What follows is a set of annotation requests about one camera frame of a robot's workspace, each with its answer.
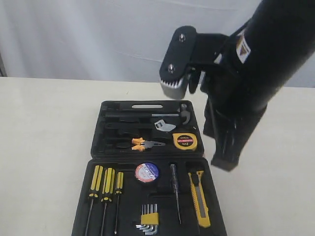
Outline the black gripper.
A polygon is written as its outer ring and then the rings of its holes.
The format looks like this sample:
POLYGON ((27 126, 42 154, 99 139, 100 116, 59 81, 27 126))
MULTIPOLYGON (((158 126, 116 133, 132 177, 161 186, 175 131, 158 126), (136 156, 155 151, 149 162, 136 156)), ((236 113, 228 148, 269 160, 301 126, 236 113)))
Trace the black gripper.
POLYGON ((268 102, 314 51, 309 24, 249 24, 227 45, 220 70, 202 85, 208 95, 203 133, 216 142, 213 166, 237 167, 268 102))

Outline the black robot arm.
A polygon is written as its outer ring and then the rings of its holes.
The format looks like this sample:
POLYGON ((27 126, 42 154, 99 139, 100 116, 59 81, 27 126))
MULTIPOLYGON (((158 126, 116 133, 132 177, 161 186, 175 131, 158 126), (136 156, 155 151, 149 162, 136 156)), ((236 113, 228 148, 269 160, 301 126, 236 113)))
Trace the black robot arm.
POLYGON ((263 0, 241 34, 226 42, 220 63, 206 72, 203 133, 216 142, 211 164, 225 171, 263 117, 268 102, 315 51, 312 0, 263 0))

